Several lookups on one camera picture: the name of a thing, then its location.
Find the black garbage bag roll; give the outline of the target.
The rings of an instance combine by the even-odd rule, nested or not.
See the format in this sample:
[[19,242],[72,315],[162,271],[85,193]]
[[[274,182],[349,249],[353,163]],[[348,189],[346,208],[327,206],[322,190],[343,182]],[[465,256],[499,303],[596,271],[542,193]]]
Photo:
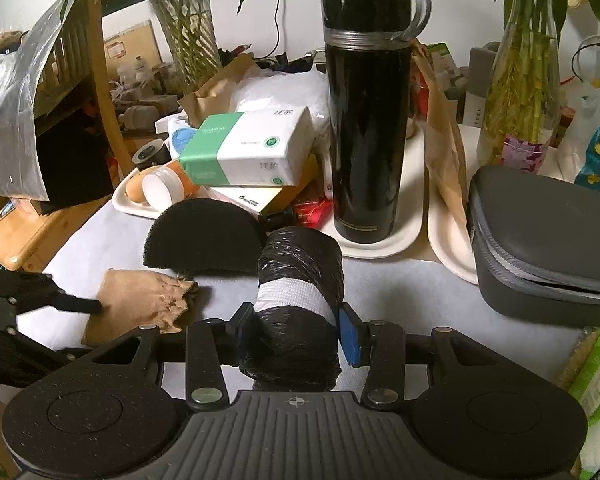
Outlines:
[[342,253],[320,231],[274,231],[259,257],[258,296],[239,368],[264,391],[329,391],[341,372]]

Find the black semicircle foam sponge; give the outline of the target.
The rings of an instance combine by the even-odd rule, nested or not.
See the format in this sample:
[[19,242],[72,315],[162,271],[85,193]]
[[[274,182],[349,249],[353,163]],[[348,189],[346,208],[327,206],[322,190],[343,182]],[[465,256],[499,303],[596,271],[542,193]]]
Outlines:
[[189,198],[155,220],[145,240],[143,265],[186,278],[214,272],[253,274],[265,242],[265,230],[242,208]]

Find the green wet wipes pack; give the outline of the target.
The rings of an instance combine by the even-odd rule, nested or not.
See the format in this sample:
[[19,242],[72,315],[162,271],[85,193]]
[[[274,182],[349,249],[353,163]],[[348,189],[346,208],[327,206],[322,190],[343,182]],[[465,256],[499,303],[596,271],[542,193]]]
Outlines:
[[600,472],[600,329],[568,392],[580,403],[588,420],[578,478],[594,479]]

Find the white plastic tray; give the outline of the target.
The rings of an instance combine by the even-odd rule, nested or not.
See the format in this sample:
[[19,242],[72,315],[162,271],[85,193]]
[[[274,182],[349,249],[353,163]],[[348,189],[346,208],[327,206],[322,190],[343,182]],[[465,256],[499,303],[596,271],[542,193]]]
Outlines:
[[352,242],[335,229],[332,207],[326,200],[305,203],[306,214],[288,207],[268,219],[268,226],[313,226],[331,236],[340,246],[343,257],[380,260],[399,255],[418,239],[425,218],[425,135],[421,126],[409,124],[413,135],[405,141],[396,218],[391,233],[380,242]]

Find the wooden chair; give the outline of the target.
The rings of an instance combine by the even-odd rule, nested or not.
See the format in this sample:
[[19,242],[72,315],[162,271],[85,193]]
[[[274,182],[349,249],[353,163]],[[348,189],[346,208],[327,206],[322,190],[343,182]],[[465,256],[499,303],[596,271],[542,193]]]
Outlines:
[[109,90],[99,0],[58,0],[0,82],[0,263],[38,272],[132,168]]

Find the white cap orange bottle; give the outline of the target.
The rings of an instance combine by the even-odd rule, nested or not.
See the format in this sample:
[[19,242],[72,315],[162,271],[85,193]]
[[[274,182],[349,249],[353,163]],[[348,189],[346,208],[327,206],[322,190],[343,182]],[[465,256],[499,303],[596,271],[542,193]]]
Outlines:
[[142,180],[146,202],[159,212],[193,197],[198,190],[199,186],[193,184],[178,160],[155,166]]

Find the brown egg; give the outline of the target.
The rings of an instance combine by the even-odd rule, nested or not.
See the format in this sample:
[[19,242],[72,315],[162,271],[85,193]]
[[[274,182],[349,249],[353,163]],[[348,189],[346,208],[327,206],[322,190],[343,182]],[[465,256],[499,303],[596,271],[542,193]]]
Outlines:
[[146,203],[145,193],[143,191],[143,180],[151,174],[152,170],[147,168],[133,176],[125,185],[125,195],[133,203]]

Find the green white tissue box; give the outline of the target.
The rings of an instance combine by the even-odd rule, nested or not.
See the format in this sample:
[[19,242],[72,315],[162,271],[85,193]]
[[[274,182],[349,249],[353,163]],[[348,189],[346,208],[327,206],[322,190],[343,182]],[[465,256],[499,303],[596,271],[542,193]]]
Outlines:
[[196,185],[291,186],[301,180],[314,139],[306,107],[215,114],[178,162]]

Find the black tape roll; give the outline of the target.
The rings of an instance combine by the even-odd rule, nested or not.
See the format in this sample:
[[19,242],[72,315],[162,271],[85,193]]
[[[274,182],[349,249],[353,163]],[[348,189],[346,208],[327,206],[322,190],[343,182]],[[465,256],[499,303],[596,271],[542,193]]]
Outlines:
[[141,146],[132,156],[133,165],[140,171],[161,166],[171,160],[169,149],[162,139],[154,139]]

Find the grey zip hard case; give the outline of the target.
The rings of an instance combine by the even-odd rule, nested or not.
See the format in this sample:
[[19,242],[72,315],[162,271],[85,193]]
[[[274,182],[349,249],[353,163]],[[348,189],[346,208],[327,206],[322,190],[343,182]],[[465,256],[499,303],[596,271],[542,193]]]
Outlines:
[[600,327],[600,192],[485,166],[468,221],[484,301],[510,318]]

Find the brown paper bag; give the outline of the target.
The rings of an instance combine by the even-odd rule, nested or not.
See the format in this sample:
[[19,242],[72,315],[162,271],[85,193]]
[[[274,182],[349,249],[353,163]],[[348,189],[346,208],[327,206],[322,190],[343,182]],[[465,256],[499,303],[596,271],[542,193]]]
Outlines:
[[448,99],[437,82],[427,49],[413,42],[412,60],[428,89],[425,156],[429,177],[457,226],[467,228],[468,175],[460,128]]

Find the white spray bottle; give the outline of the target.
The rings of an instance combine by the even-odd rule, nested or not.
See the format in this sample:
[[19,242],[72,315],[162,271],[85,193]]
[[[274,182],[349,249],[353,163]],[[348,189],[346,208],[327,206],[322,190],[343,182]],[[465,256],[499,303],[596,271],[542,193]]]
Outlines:
[[185,112],[178,112],[164,116],[155,121],[155,132],[166,133],[164,141],[172,159],[178,159],[190,139],[197,133],[197,129],[189,125]]

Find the right glass vase bamboo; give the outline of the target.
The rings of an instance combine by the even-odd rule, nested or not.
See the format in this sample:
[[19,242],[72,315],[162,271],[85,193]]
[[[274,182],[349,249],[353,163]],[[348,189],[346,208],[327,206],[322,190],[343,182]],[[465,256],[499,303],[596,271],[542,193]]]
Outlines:
[[[600,25],[600,0],[586,0]],[[486,92],[481,166],[538,171],[560,116],[560,35],[568,0],[503,0],[504,35]]]

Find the black thermos bottle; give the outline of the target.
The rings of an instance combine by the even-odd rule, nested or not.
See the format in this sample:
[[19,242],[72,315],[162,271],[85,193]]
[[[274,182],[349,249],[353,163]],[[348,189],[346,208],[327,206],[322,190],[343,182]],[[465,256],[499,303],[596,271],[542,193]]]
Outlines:
[[337,232],[372,244],[396,218],[413,42],[431,0],[322,0]]

